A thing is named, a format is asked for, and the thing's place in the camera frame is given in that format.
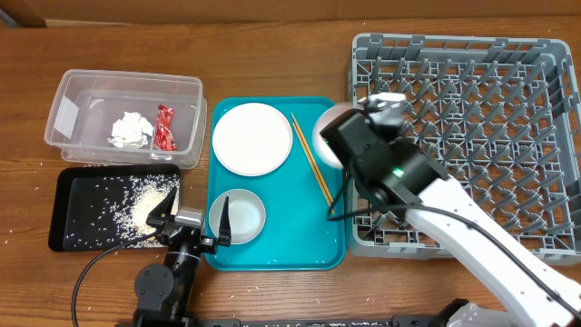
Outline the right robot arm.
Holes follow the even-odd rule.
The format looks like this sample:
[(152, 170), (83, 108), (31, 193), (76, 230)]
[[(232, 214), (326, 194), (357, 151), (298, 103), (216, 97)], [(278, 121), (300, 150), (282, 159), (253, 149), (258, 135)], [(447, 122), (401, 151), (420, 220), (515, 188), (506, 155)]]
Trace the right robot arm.
[(315, 131), (372, 212), (405, 221), (448, 250), (520, 326), (577, 326), (580, 285), (539, 260), (485, 213), (442, 163), (358, 109), (328, 110)]

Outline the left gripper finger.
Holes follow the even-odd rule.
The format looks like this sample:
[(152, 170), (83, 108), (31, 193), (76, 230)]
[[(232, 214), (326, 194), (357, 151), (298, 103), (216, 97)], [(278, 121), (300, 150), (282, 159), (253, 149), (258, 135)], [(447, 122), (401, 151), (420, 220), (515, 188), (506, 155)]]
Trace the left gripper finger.
[(230, 216), (229, 216), (229, 204), (230, 204), (230, 197), (226, 196), (224, 198), (224, 203), (222, 206), (222, 213), (220, 218), (219, 224), (219, 234), (218, 234), (218, 242), (220, 246), (230, 247), (231, 246), (231, 223), (230, 223)]
[(177, 188), (173, 187), (170, 192), (149, 212), (148, 221), (165, 221), (171, 216)]

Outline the medium white plate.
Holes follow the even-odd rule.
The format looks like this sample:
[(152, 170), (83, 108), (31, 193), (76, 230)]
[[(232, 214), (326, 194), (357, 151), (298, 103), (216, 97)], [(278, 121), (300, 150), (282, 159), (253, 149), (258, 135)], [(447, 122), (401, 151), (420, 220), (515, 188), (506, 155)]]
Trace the medium white plate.
[(353, 145), (353, 142), (357, 140), (357, 135), (354, 132), (344, 133), (345, 144), (340, 147), (341, 156), (345, 160), (343, 163), (332, 151), (320, 132), (337, 117), (342, 116), (346, 112), (358, 111), (359, 109), (359, 105), (353, 106), (350, 103), (335, 104), (325, 111), (315, 123), (312, 133), (313, 146), (318, 158), (326, 165), (335, 169), (346, 170), (344, 163), (349, 164), (350, 162), (350, 155), (347, 154), (347, 150), (349, 149), (349, 145)]

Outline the grey bowl with rice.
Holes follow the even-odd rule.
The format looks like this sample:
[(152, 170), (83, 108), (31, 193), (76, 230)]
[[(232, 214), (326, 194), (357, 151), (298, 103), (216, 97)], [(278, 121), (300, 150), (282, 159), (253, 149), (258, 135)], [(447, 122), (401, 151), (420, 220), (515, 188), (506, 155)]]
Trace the grey bowl with rice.
[(229, 198), (228, 215), (231, 226), (231, 244), (244, 244), (256, 238), (265, 222), (266, 210), (261, 199), (245, 189), (232, 189), (219, 195), (209, 211), (207, 221), (212, 233), (219, 233), (222, 209)]

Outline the white paper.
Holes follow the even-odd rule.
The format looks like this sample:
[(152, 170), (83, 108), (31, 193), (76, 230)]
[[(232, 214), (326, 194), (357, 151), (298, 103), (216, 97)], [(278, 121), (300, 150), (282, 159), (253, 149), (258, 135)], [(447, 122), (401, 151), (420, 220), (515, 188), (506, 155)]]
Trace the white paper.
[(108, 142), (116, 148), (140, 149), (153, 138), (153, 125), (138, 112), (125, 112), (112, 127)]

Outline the red snack wrapper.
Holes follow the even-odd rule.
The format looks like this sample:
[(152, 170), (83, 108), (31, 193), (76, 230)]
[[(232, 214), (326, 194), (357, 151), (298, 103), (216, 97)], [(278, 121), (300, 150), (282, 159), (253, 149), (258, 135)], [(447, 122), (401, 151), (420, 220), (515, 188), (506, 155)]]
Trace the red snack wrapper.
[(171, 122), (174, 110), (171, 107), (160, 104), (156, 117), (153, 146), (161, 151), (176, 151), (177, 145), (172, 135)]

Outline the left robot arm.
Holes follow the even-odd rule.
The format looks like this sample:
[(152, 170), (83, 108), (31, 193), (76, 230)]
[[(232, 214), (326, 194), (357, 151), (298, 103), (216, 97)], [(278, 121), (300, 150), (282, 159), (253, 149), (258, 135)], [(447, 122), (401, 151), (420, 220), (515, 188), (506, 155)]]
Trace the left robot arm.
[(146, 266), (136, 277), (134, 326), (202, 326), (188, 311), (196, 271), (205, 253), (215, 254), (218, 247), (231, 245), (228, 201), (223, 202), (219, 233), (210, 237), (202, 231), (204, 213), (193, 209), (172, 213), (176, 194), (172, 188), (147, 215), (146, 223), (155, 229), (155, 239), (167, 247), (167, 253), (162, 263)]

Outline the large white plate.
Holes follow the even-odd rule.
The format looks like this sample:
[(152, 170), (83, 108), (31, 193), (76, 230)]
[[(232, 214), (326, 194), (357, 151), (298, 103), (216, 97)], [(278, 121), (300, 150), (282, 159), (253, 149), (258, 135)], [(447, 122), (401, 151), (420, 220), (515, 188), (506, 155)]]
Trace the large white plate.
[(288, 119), (268, 104), (240, 104), (213, 129), (212, 150), (220, 164), (241, 176), (271, 173), (287, 159), (293, 145)]

